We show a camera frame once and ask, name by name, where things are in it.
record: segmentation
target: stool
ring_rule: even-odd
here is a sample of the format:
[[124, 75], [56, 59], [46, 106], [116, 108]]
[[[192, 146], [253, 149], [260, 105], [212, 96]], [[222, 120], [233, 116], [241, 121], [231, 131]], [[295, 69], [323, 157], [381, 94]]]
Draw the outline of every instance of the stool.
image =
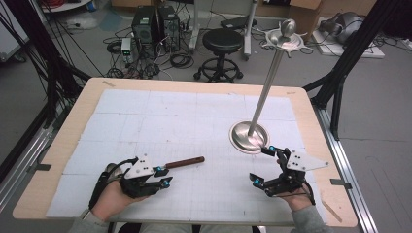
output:
[[[206, 32], [203, 36], [203, 45], [217, 57], [208, 59], [202, 64], [198, 72], [193, 75], [195, 80], [199, 80], [201, 74], [209, 79], [208, 82], [234, 83], [233, 80], [235, 78], [243, 78], [243, 74], [236, 63], [225, 58], [227, 54], [242, 49], [243, 37], [239, 33], [226, 28], [213, 29]], [[217, 61], [217, 66], [207, 65], [215, 60]], [[224, 68], [226, 62], [230, 63], [231, 67]]]

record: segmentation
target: round metal base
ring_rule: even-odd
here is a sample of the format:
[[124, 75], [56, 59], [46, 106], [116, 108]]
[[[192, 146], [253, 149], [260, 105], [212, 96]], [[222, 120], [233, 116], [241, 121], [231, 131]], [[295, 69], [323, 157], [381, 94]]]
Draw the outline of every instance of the round metal base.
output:
[[250, 121], [241, 121], [234, 124], [229, 131], [230, 142], [240, 151], [248, 154], [260, 153], [262, 147], [269, 146], [267, 131], [257, 124], [252, 136], [248, 135]]

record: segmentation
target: wooden table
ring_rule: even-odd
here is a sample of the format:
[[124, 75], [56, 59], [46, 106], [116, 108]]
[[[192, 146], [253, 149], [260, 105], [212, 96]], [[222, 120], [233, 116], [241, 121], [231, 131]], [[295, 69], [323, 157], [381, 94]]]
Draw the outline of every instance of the wooden table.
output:
[[[192, 83], [147, 80], [115, 80], [93, 78], [85, 89], [54, 139], [43, 159], [49, 171], [37, 171], [19, 199], [13, 215], [19, 219], [47, 219], [46, 212], [56, 192], [67, 161], [75, 150], [86, 124], [105, 89], [157, 90], [197, 93], [237, 93], [259, 96], [260, 85], [226, 83]], [[314, 171], [322, 202], [326, 207], [327, 224], [354, 227], [356, 215], [342, 185], [332, 185], [330, 179], [340, 179], [321, 126], [305, 90], [299, 87], [272, 86], [270, 96], [287, 97], [292, 102], [294, 115], [306, 151], [329, 162], [327, 168]]]

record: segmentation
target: wooden handle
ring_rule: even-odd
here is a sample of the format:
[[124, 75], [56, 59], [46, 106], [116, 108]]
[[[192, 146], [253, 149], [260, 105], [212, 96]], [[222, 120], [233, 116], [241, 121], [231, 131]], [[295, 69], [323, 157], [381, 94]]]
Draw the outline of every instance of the wooden handle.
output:
[[188, 165], [195, 164], [195, 163], [201, 163], [201, 162], [204, 162], [204, 161], [205, 161], [205, 158], [203, 156], [201, 156], [201, 157], [190, 158], [190, 159], [186, 159], [186, 160], [182, 160], [182, 161], [166, 163], [165, 167], [167, 169], [171, 169], [171, 168], [188, 166]]

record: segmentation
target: concrete floor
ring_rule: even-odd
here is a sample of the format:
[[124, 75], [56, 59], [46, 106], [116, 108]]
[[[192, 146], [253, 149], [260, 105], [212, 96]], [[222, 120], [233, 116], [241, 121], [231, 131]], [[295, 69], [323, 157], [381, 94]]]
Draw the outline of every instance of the concrete floor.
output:
[[[70, 14], [82, 13], [82, 10]], [[103, 43], [105, 38], [128, 27], [131, 18], [108, 6], [92, 13], [97, 27], [74, 33], [73, 38], [82, 47], [92, 62], [103, 73], [111, 67], [111, 56]], [[201, 27], [217, 27], [219, 16], [200, 20]], [[260, 28], [273, 28], [272, 19], [258, 19]], [[88, 62], [77, 46], [63, 36], [76, 66], [86, 73], [99, 77], [99, 72]], [[267, 75], [273, 52], [259, 47], [253, 40], [249, 61], [241, 52], [230, 58], [244, 73], [237, 84], [262, 85]], [[412, 187], [409, 169], [412, 164], [412, 65], [411, 51], [384, 45], [380, 48], [384, 59], [362, 58], [345, 82], [339, 123], [339, 136], [357, 177], [360, 190], [375, 220], [379, 232], [411, 232]], [[176, 82], [193, 82], [192, 75], [207, 57], [209, 51], [198, 43], [193, 55], [194, 64], [187, 69], [168, 69], [167, 73]], [[276, 85], [304, 86], [326, 75], [339, 57], [294, 52], [292, 58], [283, 57]], [[154, 79], [170, 80], [165, 73]], [[7, 156], [19, 137], [46, 103], [46, 95], [30, 62], [0, 63], [0, 161]], [[71, 220], [17, 220], [13, 208], [30, 180], [28, 174], [0, 214], [2, 232], [64, 232]], [[269, 232], [289, 232], [289, 228], [270, 228]], [[361, 232], [359, 228], [335, 229], [336, 232]]]

